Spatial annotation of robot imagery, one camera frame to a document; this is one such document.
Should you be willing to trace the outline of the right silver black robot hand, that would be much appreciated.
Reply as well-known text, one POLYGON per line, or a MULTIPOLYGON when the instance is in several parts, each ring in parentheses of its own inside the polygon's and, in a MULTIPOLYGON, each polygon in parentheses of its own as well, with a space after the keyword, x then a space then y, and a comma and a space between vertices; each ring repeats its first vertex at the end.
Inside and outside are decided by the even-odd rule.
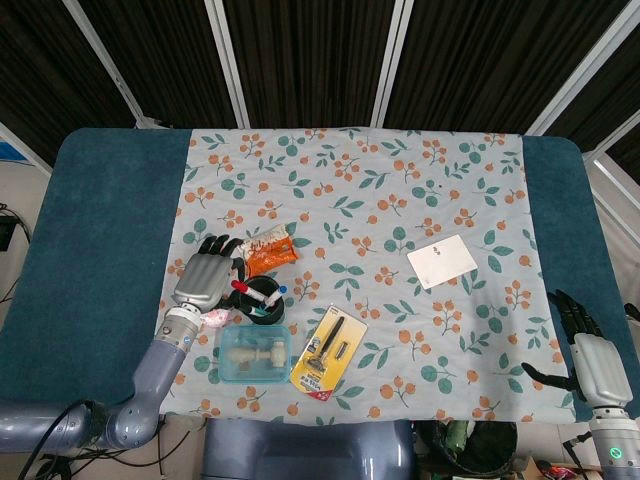
POLYGON ((529 363, 521 367, 543 385, 575 391, 592 409, 624 408, 633 399, 621 356, 585 307, 557 289, 547 297, 560 314, 573 367, 569 376, 543 374, 529 363))

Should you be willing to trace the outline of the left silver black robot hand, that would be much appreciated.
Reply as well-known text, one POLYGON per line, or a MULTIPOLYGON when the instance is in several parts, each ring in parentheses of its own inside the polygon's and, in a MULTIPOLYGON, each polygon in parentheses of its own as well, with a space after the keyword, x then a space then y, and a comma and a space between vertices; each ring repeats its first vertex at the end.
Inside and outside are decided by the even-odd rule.
POLYGON ((232 280, 245 280, 245 261, 233 252, 243 244, 228 234, 207 237, 188 260, 172 295, 177 304, 190 304, 201 312, 217 308, 232 280))

